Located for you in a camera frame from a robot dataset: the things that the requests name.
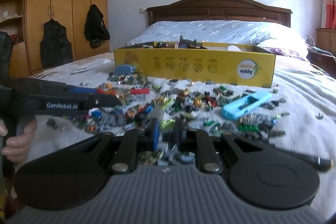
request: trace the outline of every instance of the yellow cardboard box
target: yellow cardboard box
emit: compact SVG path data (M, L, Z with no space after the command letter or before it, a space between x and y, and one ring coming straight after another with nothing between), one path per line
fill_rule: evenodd
M254 45L235 44L241 52L227 51L231 44L203 42L206 49L176 48L175 42L154 48L147 42L114 50L115 65L129 64L146 76L166 79L213 80L217 83L271 86L275 55Z

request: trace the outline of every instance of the screw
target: screw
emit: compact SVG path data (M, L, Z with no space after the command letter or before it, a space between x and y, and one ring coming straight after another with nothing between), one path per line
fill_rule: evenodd
M204 169L209 172L217 172L219 170L219 165L215 163L205 164Z
M112 165L112 169L117 172L125 172L128 170L128 165L123 163L117 163Z

